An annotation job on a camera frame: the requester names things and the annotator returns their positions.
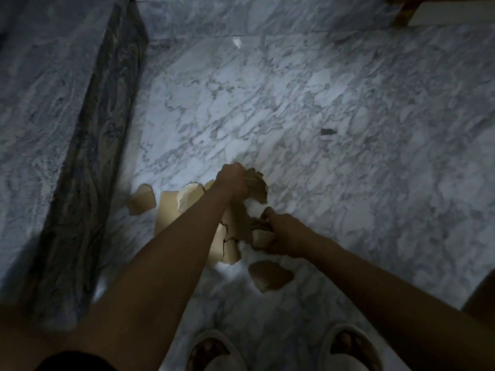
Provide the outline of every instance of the white marble floor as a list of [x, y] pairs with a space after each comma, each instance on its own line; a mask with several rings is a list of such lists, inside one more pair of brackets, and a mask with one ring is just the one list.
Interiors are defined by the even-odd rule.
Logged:
[[[495, 267], [495, 28], [207, 38], [147, 54], [98, 294], [153, 234], [155, 211], [128, 216], [130, 191], [149, 183], [158, 200], [233, 160], [265, 174], [277, 210], [456, 307]], [[181, 369], [212, 327], [250, 369], [314, 369], [337, 321], [368, 331], [400, 369], [311, 265], [270, 257], [295, 280], [260, 294], [247, 266], [267, 257], [242, 252], [205, 269], [163, 370]]]

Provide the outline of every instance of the marble wall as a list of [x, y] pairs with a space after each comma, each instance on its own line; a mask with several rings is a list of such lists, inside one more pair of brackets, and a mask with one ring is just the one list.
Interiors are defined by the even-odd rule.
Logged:
[[73, 325], [92, 296], [147, 39], [128, 0], [30, 0], [16, 28], [0, 52], [2, 299]]
[[[494, 26], [149, 45], [121, 187], [149, 183], [158, 199], [241, 161], [265, 174], [275, 209], [460, 307], [495, 268], [492, 57]], [[99, 294], [153, 237], [156, 211], [131, 217], [122, 204], [107, 224]], [[212, 327], [252, 370], [315, 369], [340, 321], [371, 335], [386, 369], [405, 369], [309, 263], [250, 247], [242, 257], [205, 268], [163, 369], [182, 368]], [[247, 267], [267, 258], [295, 279], [260, 294]]]
[[385, 0], [146, 0], [138, 6], [152, 40], [383, 28], [400, 9]]

